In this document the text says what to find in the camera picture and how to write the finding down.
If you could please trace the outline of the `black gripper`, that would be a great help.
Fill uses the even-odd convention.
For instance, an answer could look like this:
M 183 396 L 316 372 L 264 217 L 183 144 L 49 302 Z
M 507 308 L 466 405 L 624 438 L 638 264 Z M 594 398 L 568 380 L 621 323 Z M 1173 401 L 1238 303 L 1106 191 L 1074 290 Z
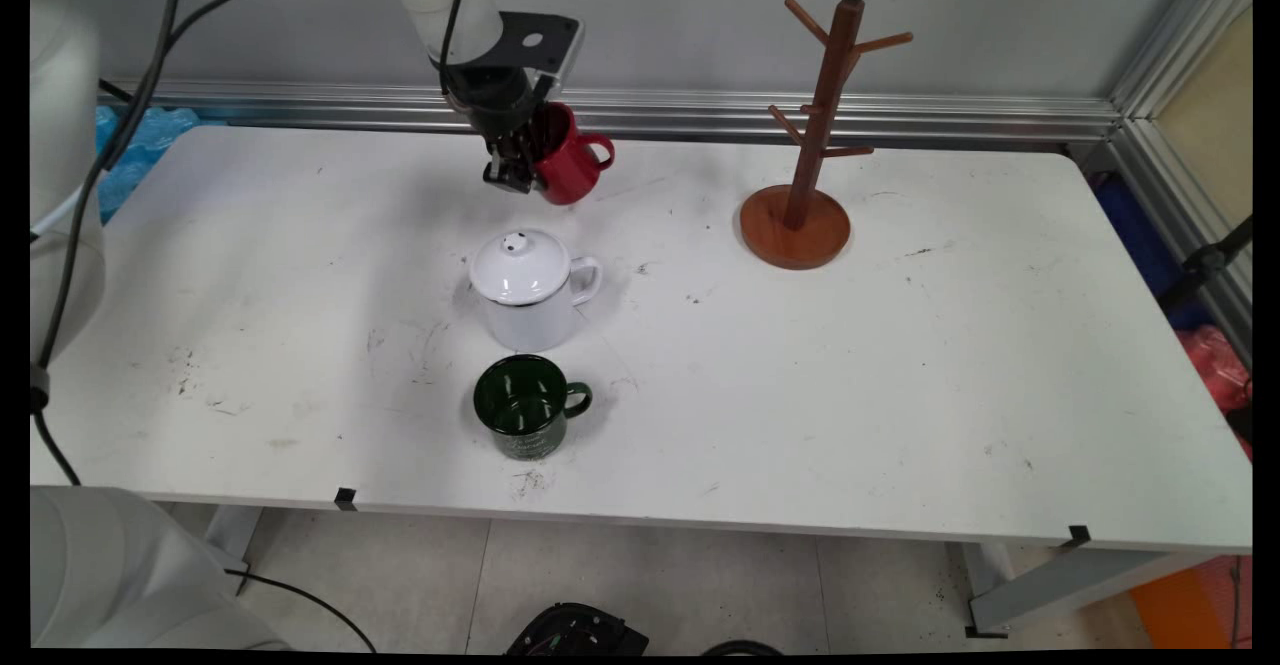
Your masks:
M 549 74 L 456 64 L 439 65 L 438 74 L 443 95 L 486 145 L 483 182 L 513 194 L 535 191 L 535 162 L 553 150 Z

